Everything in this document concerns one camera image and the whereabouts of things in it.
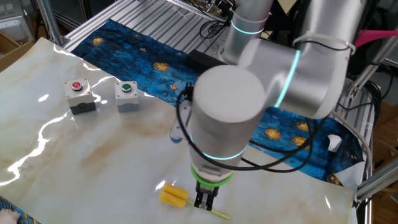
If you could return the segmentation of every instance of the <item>red button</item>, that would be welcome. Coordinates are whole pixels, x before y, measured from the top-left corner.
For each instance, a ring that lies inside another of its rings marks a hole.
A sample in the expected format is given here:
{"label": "red button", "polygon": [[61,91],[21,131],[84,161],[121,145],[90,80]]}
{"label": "red button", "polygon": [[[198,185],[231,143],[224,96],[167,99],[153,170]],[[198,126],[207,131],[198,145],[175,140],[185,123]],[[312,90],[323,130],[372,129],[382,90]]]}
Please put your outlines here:
{"label": "red button", "polygon": [[72,87],[79,88],[81,86],[80,82],[75,82],[72,84]]}

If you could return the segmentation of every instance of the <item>yellow stick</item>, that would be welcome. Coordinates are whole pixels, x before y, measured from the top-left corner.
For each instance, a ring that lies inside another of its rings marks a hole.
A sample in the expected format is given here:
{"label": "yellow stick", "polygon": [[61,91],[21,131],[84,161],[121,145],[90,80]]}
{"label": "yellow stick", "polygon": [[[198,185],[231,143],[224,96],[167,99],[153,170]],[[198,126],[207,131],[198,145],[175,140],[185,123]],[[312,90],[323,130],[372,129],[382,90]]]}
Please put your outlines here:
{"label": "yellow stick", "polygon": [[[194,205],[194,204],[195,204],[195,203],[193,203],[193,202],[191,202],[191,201],[189,201],[189,200],[187,200],[187,202],[190,203],[191,205]],[[227,220],[231,220],[231,218],[230,218],[229,216],[224,215],[224,214],[222,214],[222,213],[220,213],[220,212],[216,212],[216,211],[214,211],[214,210],[212,210],[211,212],[214,213],[214,214],[216,214],[216,215],[219,215],[219,216],[221,216],[221,217],[223,217],[223,218],[225,218],[225,219],[227,219]]]}

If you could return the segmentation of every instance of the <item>cardboard box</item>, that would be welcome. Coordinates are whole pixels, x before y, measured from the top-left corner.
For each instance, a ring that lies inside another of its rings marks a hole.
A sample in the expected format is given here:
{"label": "cardboard box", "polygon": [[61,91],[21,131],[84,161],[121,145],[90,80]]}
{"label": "cardboard box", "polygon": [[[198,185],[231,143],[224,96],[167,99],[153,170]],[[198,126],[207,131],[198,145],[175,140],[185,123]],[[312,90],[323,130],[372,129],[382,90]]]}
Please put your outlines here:
{"label": "cardboard box", "polygon": [[0,33],[0,53],[5,54],[0,57],[0,72],[20,59],[33,45],[34,43],[31,41],[21,46]]}

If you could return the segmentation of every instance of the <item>table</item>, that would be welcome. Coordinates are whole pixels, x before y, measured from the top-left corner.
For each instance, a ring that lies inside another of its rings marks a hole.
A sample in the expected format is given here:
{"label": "table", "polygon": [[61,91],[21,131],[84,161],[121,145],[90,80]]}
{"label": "table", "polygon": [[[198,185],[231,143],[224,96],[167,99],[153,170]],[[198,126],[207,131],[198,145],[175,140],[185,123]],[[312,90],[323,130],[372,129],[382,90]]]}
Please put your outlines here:
{"label": "table", "polygon": [[[89,79],[95,112],[71,114],[63,83],[76,78]],[[140,91],[141,110],[119,114],[117,79],[45,39],[0,79],[0,195],[43,224],[349,220],[354,190],[301,172],[236,172],[213,204],[231,221],[171,207],[158,200],[165,183],[196,196],[188,146],[169,138],[172,106]],[[244,156],[274,161],[252,147]]]}

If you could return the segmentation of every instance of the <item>green button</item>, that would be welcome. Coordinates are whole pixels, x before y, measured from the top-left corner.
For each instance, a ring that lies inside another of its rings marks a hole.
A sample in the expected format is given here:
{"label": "green button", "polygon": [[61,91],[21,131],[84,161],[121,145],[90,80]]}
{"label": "green button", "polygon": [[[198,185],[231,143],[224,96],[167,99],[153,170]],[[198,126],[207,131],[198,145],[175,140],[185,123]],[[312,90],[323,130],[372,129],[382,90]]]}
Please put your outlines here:
{"label": "green button", "polygon": [[131,85],[129,85],[129,84],[123,84],[122,85],[122,91],[123,92],[130,92],[131,91]]}

